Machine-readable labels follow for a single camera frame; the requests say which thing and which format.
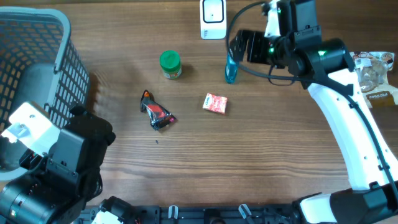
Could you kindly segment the green lid jar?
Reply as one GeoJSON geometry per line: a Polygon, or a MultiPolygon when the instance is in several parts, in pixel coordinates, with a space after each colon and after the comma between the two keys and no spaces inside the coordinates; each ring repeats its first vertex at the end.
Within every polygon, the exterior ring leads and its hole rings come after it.
{"type": "Polygon", "coordinates": [[[159,58],[162,73],[168,79],[176,79],[181,75],[182,63],[178,52],[167,50],[159,58]]]}

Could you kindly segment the blue mouthwash bottle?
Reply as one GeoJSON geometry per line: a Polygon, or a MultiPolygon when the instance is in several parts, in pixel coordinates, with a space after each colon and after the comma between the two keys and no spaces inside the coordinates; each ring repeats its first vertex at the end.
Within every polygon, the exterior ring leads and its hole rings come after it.
{"type": "Polygon", "coordinates": [[[236,81],[237,73],[238,73],[238,66],[233,59],[232,51],[228,49],[227,61],[224,73],[226,82],[228,84],[234,84],[236,81]]]}

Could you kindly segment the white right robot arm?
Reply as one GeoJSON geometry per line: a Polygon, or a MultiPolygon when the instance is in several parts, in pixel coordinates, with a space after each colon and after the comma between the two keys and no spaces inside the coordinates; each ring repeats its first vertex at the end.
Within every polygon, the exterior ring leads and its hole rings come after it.
{"type": "Polygon", "coordinates": [[[323,112],[338,143],[349,189],[314,194],[294,203],[302,223],[376,223],[397,215],[397,159],[362,96],[344,42],[322,39],[314,1],[261,2],[264,32],[226,37],[228,59],[285,68],[323,112]]]}

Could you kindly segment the red white small box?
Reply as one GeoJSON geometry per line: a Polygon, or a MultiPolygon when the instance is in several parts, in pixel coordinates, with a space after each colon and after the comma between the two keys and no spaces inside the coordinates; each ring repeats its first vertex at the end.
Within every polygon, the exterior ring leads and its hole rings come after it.
{"type": "Polygon", "coordinates": [[[227,102],[227,97],[207,93],[203,103],[203,109],[214,113],[225,114],[227,102]]]}

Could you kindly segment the black red snack packet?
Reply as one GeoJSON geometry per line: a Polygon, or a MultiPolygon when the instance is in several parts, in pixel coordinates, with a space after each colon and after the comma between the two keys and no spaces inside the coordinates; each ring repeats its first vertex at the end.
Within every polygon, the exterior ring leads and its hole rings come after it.
{"type": "Polygon", "coordinates": [[[153,94],[148,90],[142,94],[140,111],[148,113],[150,125],[154,130],[159,130],[177,120],[171,112],[155,102],[153,94]]]}

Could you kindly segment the brown cookie bag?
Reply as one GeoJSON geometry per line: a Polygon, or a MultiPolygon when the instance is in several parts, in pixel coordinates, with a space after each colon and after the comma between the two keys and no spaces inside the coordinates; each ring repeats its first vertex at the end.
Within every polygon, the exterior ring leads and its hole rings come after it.
{"type": "Polygon", "coordinates": [[[350,53],[363,98],[369,108],[397,105],[397,87],[389,84],[387,73],[392,70],[395,53],[364,52],[350,53]]]}

